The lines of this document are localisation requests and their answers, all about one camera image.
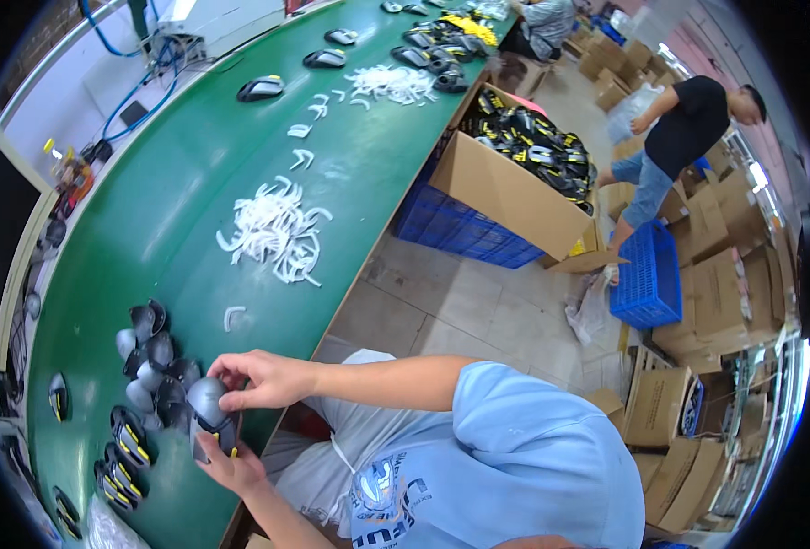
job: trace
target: blue hose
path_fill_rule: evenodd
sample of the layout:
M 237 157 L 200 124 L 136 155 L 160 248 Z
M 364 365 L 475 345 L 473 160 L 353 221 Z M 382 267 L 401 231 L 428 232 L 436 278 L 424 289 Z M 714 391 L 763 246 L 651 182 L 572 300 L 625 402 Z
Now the blue hose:
M 164 56 L 164 54 L 168 53 L 170 51 L 169 46 L 170 46 L 170 40 L 168 39 L 164 43 L 164 47 L 161 49 L 161 52 L 158 54 L 158 62 L 159 63 L 161 62 L 161 58 Z M 151 71 L 147 72 L 147 74 L 142 77 L 142 80 L 137 82 L 137 84 L 134 86 L 134 88 L 132 90 L 130 90 L 130 93 L 128 93 L 125 96 L 125 98 L 121 100 L 121 103 L 119 103 L 118 106 L 115 107 L 115 110 L 113 111 L 113 113 L 106 119 L 106 124 L 103 126 L 103 139 L 104 140 L 113 141 L 115 139 L 118 139 L 119 137 L 122 137 L 124 135 L 129 134 L 130 132 L 132 132 L 135 129 L 136 126 L 139 126 L 140 124 L 145 122 L 149 117 L 151 117 L 153 114 L 157 113 L 158 109 L 160 109 L 165 103 L 167 103 L 167 100 L 170 99 L 170 96 L 173 95 L 173 91 L 177 88 L 177 81 L 179 79 L 179 66 L 177 65 L 177 56 L 175 54 L 171 54 L 171 56 L 172 56 L 172 61 L 170 61 L 170 62 L 173 63 L 174 76 L 173 76 L 173 83 L 170 85 L 170 89 L 167 91 L 167 95 L 162 97 L 161 101 L 158 101 L 158 104 L 156 104 L 155 107 L 153 107 L 151 111 L 149 111 L 148 113 L 142 115 L 139 118 L 139 120 L 137 120 L 136 122 L 134 122 L 130 126 L 127 126 L 124 130 L 118 132 L 115 135 L 112 135 L 110 137 L 106 136 L 106 133 L 109 131 L 109 125 L 113 123 L 115 115 L 118 114 L 118 111 L 121 110 L 121 107 L 123 107 L 125 105 L 125 103 L 127 103 L 127 101 L 129 101 L 130 98 L 134 96 L 134 94 L 137 92 L 137 90 L 139 90 L 139 87 L 148 80 L 149 76 L 152 75 Z

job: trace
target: blue plastic crate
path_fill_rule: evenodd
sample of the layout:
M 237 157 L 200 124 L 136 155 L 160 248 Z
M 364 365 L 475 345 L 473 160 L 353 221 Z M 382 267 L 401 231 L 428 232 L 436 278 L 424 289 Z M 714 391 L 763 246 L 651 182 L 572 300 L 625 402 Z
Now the blue plastic crate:
M 395 236 L 489 264 L 517 269 L 542 257 L 506 227 L 430 186 L 435 168 L 428 162 L 402 203 Z
M 609 292 L 609 312 L 636 329 L 682 320 L 679 258 L 674 237 L 658 220 L 645 223 L 622 244 L 630 261 L 618 266 L 618 286 Z

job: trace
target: open cardboard box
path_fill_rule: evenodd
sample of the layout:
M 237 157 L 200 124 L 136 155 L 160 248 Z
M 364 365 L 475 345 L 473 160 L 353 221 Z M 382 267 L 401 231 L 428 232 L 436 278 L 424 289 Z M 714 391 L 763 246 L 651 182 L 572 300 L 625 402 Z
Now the open cardboard box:
M 674 441 L 679 429 L 682 404 L 693 390 L 694 376 L 689 368 L 644 371 L 624 426 L 625 444 L 663 448 Z
M 705 515 L 730 461 L 725 445 L 677 437 L 645 491 L 645 521 L 668 533 L 683 533 Z
M 483 85 L 508 106 L 521 105 L 499 88 Z M 459 131 L 454 132 L 429 184 L 559 260 L 566 258 L 591 223 L 587 214 L 552 187 Z
M 562 261 L 548 255 L 539 259 L 539 263 L 545 269 L 578 274 L 593 272 L 612 263 L 629 263 L 627 259 L 619 258 L 617 254 L 608 251 L 606 248 L 603 234 L 597 227 L 600 208 L 597 207 L 595 192 L 591 193 L 588 201 L 594 206 L 594 218 L 591 219 L 581 238 L 570 250 L 570 254 Z

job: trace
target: blue cable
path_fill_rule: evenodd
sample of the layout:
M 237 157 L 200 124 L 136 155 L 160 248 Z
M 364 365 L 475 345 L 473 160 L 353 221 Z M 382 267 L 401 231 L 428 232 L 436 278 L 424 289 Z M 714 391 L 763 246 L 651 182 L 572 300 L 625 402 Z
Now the blue cable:
M 164 42 L 164 47 L 161 49 L 161 52 L 158 54 L 158 61 L 159 62 L 160 62 L 161 58 L 163 57 L 163 55 L 170 51 L 169 50 L 169 45 L 170 45 L 170 39 L 168 38 L 167 41 Z M 173 76 L 173 83 L 170 85 L 170 89 L 167 91 L 167 95 L 162 97 L 161 101 L 159 101 L 158 104 L 156 104 L 155 107 L 153 107 L 151 111 L 149 111 L 148 113 L 142 115 L 139 118 L 139 120 L 137 120 L 136 122 L 134 122 L 130 126 L 127 126 L 124 130 L 118 132 L 117 134 L 115 134 L 115 135 L 113 135 L 111 137 L 106 137 L 106 133 L 109 131 L 109 125 L 113 123 L 115 115 L 118 114 L 118 111 L 121 110 L 121 107 L 123 107 L 125 105 L 125 103 L 127 103 L 127 101 L 129 101 L 130 98 L 134 96 L 134 94 L 137 92 L 137 90 L 139 90 L 139 87 L 148 80 L 149 76 L 152 75 L 152 72 L 149 71 L 145 76 L 142 77 L 142 80 L 137 82 L 137 84 L 134 86 L 134 88 L 132 90 L 130 90 L 130 93 L 127 94 L 127 96 L 121 101 L 121 103 L 119 103 L 118 106 L 115 107 L 115 110 L 113 111 L 113 113 L 106 119 L 106 124 L 103 126 L 103 139 L 104 140 L 113 141 L 115 139 L 118 139 L 119 137 L 122 137 L 123 135 L 126 135 L 126 134 L 132 132 L 135 129 L 136 126 L 139 126 L 140 124 L 145 122 L 149 117 L 151 117 L 153 114 L 155 114 L 158 111 L 158 109 L 160 109 L 161 106 L 164 105 L 164 103 L 167 102 L 168 99 L 170 99 L 170 96 L 173 95 L 173 91 L 177 88 L 177 81 L 179 79 L 179 66 L 177 65 L 177 56 L 175 54 L 171 54 L 171 55 L 172 55 L 172 58 L 173 58 L 173 60 L 171 62 L 173 63 L 174 76 Z
M 85 18 L 88 19 L 88 22 L 91 23 L 91 26 L 97 31 L 97 36 L 100 37 L 100 41 L 103 42 L 103 45 L 109 50 L 110 54 L 119 55 L 121 57 L 136 57 L 137 55 L 142 54 L 142 50 L 138 49 L 135 52 L 130 52 L 129 54 L 123 54 L 119 50 L 116 50 L 112 44 L 109 43 L 109 40 L 103 36 L 103 32 L 100 30 L 100 27 L 97 26 L 97 22 L 94 20 L 94 17 L 91 15 L 91 8 L 88 7 L 88 0 L 81 0 L 81 10 L 84 11 Z

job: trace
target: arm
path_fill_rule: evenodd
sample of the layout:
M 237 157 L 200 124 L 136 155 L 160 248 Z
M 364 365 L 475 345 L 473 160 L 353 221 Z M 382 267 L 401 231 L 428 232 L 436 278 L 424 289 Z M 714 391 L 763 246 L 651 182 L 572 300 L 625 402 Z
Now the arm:
M 652 126 L 652 122 L 670 111 L 677 104 L 679 104 L 679 96 L 676 95 L 673 86 L 667 86 L 662 94 L 652 101 L 645 113 L 633 119 L 630 123 L 630 131 L 633 132 L 633 135 L 640 135 L 649 126 Z
M 198 444 L 210 460 L 209 464 L 198 461 L 198 467 L 243 499 L 276 549 L 334 549 L 270 484 L 261 460 L 243 441 L 237 444 L 237 457 L 224 455 L 209 433 L 199 433 Z
M 206 375 L 231 390 L 219 400 L 225 410 L 275 409 L 328 396 L 382 408 L 445 411 L 451 410 L 460 370 L 474 362 L 451 355 L 323 365 L 253 350 L 219 356 Z M 247 378 L 250 387 L 240 391 Z

